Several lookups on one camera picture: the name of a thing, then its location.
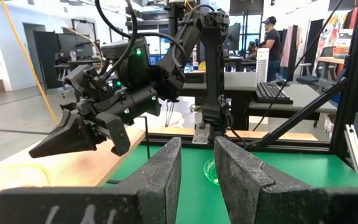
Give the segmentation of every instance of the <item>metal bracket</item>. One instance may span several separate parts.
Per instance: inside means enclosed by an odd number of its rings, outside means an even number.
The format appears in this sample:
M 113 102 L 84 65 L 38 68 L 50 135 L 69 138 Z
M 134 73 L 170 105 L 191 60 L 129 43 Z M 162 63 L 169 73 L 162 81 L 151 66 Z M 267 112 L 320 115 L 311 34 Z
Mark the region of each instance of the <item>metal bracket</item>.
M 353 125 L 346 125 L 345 139 L 353 162 L 354 170 L 358 174 L 358 138 Z
M 196 124 L 196 132 L 193 136 L 193 144 L 208 144 L 209 135 L 211 134 L 210 124 Z

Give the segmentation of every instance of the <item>black keyboard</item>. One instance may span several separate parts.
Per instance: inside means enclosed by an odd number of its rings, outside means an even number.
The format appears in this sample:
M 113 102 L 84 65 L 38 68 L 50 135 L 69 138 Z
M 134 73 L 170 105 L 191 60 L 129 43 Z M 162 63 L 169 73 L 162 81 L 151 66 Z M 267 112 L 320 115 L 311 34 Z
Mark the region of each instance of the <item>black keyboard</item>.
M 279 103 L 279 104 L 293 104 L 291 98 L 287 97 L 283 92 L 279 94 L 276 100 L 277 93 L 280 91 L 276 83 L 258 83 L 256 91 L 257 103 Z

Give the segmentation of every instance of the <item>concrete floor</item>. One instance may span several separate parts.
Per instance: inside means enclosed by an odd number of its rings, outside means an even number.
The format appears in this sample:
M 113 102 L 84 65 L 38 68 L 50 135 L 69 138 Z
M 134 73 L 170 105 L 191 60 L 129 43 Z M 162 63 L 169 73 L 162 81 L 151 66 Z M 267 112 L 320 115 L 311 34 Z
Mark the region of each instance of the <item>concrete floor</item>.
M 58 119 L 62 115 L 59 105 L 75 101 L 72 93 L 63 99 L 61 92 L 58 90 L 49 91 L 47 97 Z M 180 102 L 175 105 L 174 111 L 183 115 L 185 120 L 183 127 L 185 128 L 192 128 L 195 122 L 200 122 L 201 120 L 199 113 L 192 113 L 189 109 L 193 103 L 194 98 L 180 98 Z M 166 108 L 165 103 L 162 103 L 162 111 L 165 111 Z M 258 131 L 272 131 L 285 120 L 269 118 L 268 124 L 261 124 Z M 323 122 L 324 118 L 321 118 L 318 127 L 314 128 L 312 121 L 302 121 L 290 132 L 311 133 L 317 139 L 327 141 L 329 139 L 324 133 Z M 255 125 L 255 123 L 251 123 L 250 128 L 253 129 Z M 0 93 L 0 129 L 47 133 L 54 127 L 53 119 L 37 88 Z M 0 161 L 42 140 L 44 137 L 44 135 L 40 134 L 0 132 Z

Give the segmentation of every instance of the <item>green table surface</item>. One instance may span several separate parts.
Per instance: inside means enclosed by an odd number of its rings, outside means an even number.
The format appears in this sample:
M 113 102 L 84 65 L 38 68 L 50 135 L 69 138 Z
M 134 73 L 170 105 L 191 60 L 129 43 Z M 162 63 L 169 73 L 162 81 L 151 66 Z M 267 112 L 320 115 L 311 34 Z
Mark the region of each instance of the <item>green table surface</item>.
M 150 147 L 154 155 L 160 148 Z M 230 223 L 219 186 L 204 175 L 203 167 L 214 154 L 208 149 L 182 149 L 181 186 L 177 224 Z M 266 163 L 313 187 L 358 187 L 358 175 L 336 156 L 256 152 Z M 114 180 L 123 180 L 145 164 L 145 146 L 124 161 Z

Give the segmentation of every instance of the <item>black cap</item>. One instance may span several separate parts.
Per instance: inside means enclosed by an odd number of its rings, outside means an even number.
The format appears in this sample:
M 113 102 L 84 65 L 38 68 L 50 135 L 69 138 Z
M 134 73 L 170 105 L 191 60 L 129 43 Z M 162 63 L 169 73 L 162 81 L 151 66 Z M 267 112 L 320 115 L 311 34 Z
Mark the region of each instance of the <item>black cap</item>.
M 276 22 L 277 22 L 277 20 L 276 20 L 276 17 L 274 17 L 274 16 L 270 16 L 265 21 L 263 21 L 263 23 L 266 24 L 266 25 L 269 24 L 269 23 L 275 25 Z

